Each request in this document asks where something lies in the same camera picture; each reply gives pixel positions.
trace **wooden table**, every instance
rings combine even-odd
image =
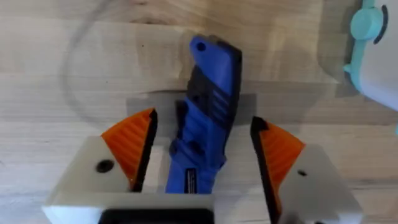
[[[360,95],[342,71],[358,7],[358,0],[1,1],[0,223],[48,223],[40,206],[84,138],[141,109],[159,112],[155,143],[163,147],[151,161],[167,164],[174,100],[182,97],[175,90],[186,87],[197,33],[244,55],[242,100],[214,190],[218,223],[269,222],[249,137],[254,114],[322,145],[364,223],[397,223],[398,114]],[[152,169],[149,187],[166,174]]]

